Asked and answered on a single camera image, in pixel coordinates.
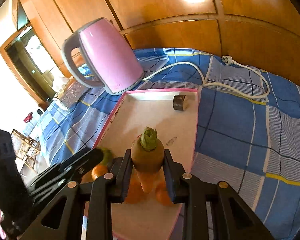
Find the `small orange mandarin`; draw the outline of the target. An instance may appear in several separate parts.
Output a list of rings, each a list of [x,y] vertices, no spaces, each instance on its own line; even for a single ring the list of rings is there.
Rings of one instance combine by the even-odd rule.
[[[108,168],[105,165],[98,164],[91,171],[91,177],[93,180],[96,180],[98,177],[101,177],[108,173]]]

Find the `orange carrot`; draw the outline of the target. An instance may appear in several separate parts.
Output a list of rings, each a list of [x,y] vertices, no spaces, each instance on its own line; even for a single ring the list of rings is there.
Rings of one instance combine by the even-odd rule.
[[[157,131],[146,127],[132,144],[130,155],[143,192],[150,193],[164,159],[164,146]]]

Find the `large orange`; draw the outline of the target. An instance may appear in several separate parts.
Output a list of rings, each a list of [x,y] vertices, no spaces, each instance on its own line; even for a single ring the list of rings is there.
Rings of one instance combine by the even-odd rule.
[[[173,202],[169,197],[166,181],[159,178],[155,187],[155,198],[163,206],[172,206]]]
[[[147,194],[143,192],[141,183],[139,181],[138,175],[133,171],[130,182],[128,193],[125,198],[125,203],[127,204],[137,204],[146,200]]]

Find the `wicker chair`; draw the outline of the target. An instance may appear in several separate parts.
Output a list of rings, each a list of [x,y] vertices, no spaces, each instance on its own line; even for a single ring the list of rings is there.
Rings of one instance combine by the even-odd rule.
[[[34,169],[37,155],[40,154],[40,142],[14,129],[11,133],[15,152],[17,169],[20,172],[24,166],[37,173]]]

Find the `blue checkered tablecloth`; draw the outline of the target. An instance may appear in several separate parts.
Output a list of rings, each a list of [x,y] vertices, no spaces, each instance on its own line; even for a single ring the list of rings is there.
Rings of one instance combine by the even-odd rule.
[[[193,49],[135,51],[148,81],[138,89],[199,88],[203,80],[222,87],[202,90],[193,173],[226,180],[255,211],[275,239],[300,238],[300,87],[280,76],[227,66]]]

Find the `wooden framed doorway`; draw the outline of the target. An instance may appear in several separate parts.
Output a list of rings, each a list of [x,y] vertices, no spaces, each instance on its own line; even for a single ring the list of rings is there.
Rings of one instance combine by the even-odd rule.
[[[65,76],[32,27],[16,31],[0,47],[0,54],[19,83],[42,109],[52,102]]]

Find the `pink white tray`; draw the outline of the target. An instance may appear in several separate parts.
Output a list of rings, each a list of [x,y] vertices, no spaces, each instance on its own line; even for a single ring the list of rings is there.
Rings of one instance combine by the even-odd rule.
[[[124,93],[95,144],[115,157],[132,150],[130,195],[111,206],[113,235],[119,239],[168,239],[180,204],[162,204],[164,150],[190,171],[197,134],[198,91],[189,88]]]

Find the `pink electric kettle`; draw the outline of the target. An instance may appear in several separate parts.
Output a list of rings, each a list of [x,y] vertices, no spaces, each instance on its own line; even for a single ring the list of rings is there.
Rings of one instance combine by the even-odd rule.
[[[87,79],[79,70],[71,52],[78,48],[93,74]],[[63,43],[61,56],[72,76],[89,88],[103,87],[110,95],[120,95],[134,88],[144,77],[144,70],[125,39],[106,18],[91,21]]]

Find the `wooden wardrobe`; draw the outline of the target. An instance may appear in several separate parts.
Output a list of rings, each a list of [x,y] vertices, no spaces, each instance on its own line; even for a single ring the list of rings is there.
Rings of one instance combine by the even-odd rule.
[[[100,17],[133,49],[193,48],[300,85],[300,14],[290,0],[13,0],[65,76],[66,38]]]

